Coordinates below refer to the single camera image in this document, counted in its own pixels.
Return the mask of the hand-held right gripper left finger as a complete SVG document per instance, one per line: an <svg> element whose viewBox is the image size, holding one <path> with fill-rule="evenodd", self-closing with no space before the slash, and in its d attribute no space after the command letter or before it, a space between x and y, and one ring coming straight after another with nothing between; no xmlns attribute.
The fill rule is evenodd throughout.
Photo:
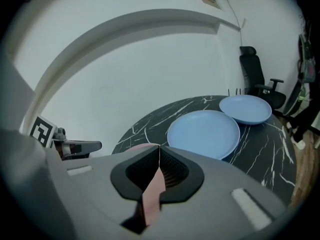
<svg viewBox="0 0 320 240"><path fill-rule="evenodd" d="M158 169L159 155L157 145L66 161L47 155L75 240L150 240L142 235L142 195Z"/></svg>

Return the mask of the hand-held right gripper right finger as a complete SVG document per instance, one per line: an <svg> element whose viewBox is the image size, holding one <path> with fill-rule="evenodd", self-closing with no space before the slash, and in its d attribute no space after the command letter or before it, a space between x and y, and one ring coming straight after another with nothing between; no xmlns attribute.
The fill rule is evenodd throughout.
<svg viewBox="0 0 320 240"><path fill-rule="evenodd" d="M160 195L151 240L263 240L286 211L274 193L227 162L162 146L160 169L187 176Z"/></svg>

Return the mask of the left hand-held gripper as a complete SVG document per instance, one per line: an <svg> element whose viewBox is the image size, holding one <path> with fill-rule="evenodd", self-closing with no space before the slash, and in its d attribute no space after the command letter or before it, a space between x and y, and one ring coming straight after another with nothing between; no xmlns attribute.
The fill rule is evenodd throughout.
<svg viewBox="0 0 320 240"><path fill-rule="evenodd" d="M57 127L41 115L32 120L27 134L38 140L44 148L55 149L63 161L82 159L102 148L100 141L67 140L64 128Z"/></svg>

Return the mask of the big pink plate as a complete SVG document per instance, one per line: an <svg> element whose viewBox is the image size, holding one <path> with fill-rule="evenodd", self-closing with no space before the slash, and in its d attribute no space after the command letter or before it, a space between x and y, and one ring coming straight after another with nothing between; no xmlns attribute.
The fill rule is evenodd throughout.
<svg viewBox="0 0 320 240"><path fill-rule="evenodd" d="M160 150L157 165L153 179L142 194L141 203L137 204L135 214L126 222L126 226L137 233L154 224L161 213L160 194L166 190L166 185L160 169Z"/></svg>

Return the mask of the big blue plate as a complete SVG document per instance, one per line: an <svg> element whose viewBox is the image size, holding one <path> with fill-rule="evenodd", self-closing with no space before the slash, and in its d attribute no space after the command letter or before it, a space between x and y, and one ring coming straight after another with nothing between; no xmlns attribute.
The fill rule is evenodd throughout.
<svg viewBox="0 0 320 240"><path fill-rule="evenodd" d="M176 119L167 131L172 148L216 160L229 156L240 141L236 121L217 110L197 110Z"/></svg>
<svg viewBox="0 0 320 240"><path fill-rule="evenodd" d="M244 125L258 125L272 115L271 106L262 98L253 95L234 95L222 99L220 110Z"/></svg>

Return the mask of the black office chair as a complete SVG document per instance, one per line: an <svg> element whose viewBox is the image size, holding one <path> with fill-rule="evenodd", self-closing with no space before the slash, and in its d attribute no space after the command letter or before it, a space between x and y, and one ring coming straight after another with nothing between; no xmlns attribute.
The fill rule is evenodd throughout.
<svg viewBox="0 0 320 240"><path fill-rule="evenodd" d="M241 52L240 65L248 77L246 94L265 100L272 110L280 109L286 101L286 95L276 91L276 88L278 83L282 84L284 81L271 78L272 86L265 85L261 61L256 49L252 46L240 46L239 49Z"/></svg>

